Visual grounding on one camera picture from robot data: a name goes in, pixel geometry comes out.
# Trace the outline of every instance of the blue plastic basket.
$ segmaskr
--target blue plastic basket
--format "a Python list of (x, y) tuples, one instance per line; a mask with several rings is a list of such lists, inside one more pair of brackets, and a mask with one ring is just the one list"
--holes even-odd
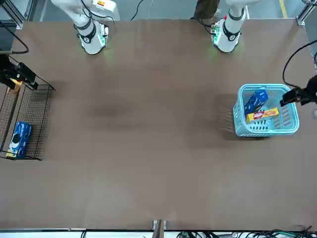
[[(265, 89), (268, 100), (261, 108), (268, 110), (278, 108), (279, 115), (256, 120), (246, 124), (244, 105), (256, 90)], [(279, 101), (290, 88), (283, 84), (245, 84), (238, 91), (238, 100), (233, 107), (234, 127), (236, 134), (243, 137), (265, 137), (274, 135), (290, 135), (299, 127), (299, 118), (295, 103), (280, 106)]]

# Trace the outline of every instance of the metal frame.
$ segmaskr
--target metal frame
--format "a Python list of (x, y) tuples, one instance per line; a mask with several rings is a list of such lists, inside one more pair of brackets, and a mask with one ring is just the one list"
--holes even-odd
[(30, 19), (30, 15), (31, 15), (31, 10), (32, 10), (32, 7), (33, 7), (33, 3), (34, 3), (34, 0), (29, 0), (29, 3), (26, 7), (26, 11), (25, 11), (25, 14), (24, 14), (24, 17), (25, 19), (29, 20)]
[[(312, 4), (317, 4), (317, 0), (313, 0)], [(308, 17), (308, 15), (313, 11), (313, 9), (316, 7), (315, 5), (307, 4), (304, 9), (299, 13), (299, 15), (296, 17), (297, 24), (299, 26), (305, 25), (305, 19)]]
[(16, 28), (22, 29), (23, 22), (26, 20), (26, 18), (20, 13), (16, 6), (10, 0), (7, 0), (2, 4), (2, 7), (15, 22)]
[(164, 221), (157, 220), (152, 238), (164, 238)]
[[(161, 231), (160, 234), (162, 234), (162, 226), (158, 227), (159, 230)], [(233, 237), (236, 238), (238, 237), (238, 233), (249, 233), (249, 232), (268, 232), (268, 230), (187, 230), (187, 229), (171, 229), (171, 230), (163, 230), (164, 232), (213, 232), (217, 233), (217, 235), (220, 238), (228, 238), (228, 237)], [(118, 232), (118, 233), (145, 233), (145, 232), (155, 232), (155, 229), (83, 229), (83, 228), (48, 228), (48, 229), (0, 229), (0, 234), (1, 233), (51, 233), (51, 232), (71, 232), (71, 233), (82, 233), (82, 232), (93, 232), (93, 233), (101, 233), (101, 232)], [(298, 233), (301, 234), (299, 231), (289, 231), (292, 233)]]

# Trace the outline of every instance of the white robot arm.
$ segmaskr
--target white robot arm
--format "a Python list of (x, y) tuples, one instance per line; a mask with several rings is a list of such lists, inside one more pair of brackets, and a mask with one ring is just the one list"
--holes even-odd
[(108, 27), (99, 21), (120, 20), (116, 3), (111, 0), (51, 1), (73, 20), (82, 47), (91, 55), (97, 54), (107, 42)]
[(226, 0), (229, 12), (226, 19), (221, 19), (213, 28), (213, 43), (225, 53), (233, 51), (238, 44), (240, 30), (246, 18), (245, 6), (260, 0)]

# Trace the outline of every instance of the brown table surface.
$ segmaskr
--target brown table surface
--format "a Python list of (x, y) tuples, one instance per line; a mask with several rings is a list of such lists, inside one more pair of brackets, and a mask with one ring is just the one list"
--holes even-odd
[[(45, 160), (0, 160), (0, 228), (317, 228), (317, 120), (292, 136), (241, 139), (245, 83), (281, 83), (307, 42), (295, 20), (247, 20), (231, 54), (190, 20), (116, 22), (91, 56), (72, 23), (26, 23), (16, 56), (57, 92)], [(15, 41), (15, 49), (21, 49)], [(310, 49), (286, 78), (306, 86)]]

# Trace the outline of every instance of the red label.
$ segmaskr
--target red label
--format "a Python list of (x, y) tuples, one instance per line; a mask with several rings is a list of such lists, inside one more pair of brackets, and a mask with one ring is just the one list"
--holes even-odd
[(259, 118), (263, 117), (263, 115), (264, 115), (264, 112), (254, 113), (254, 114), (253, 114), (253, 119), (254, 119), (254, 120), (255, 120), (255, 119), (259, 119)]

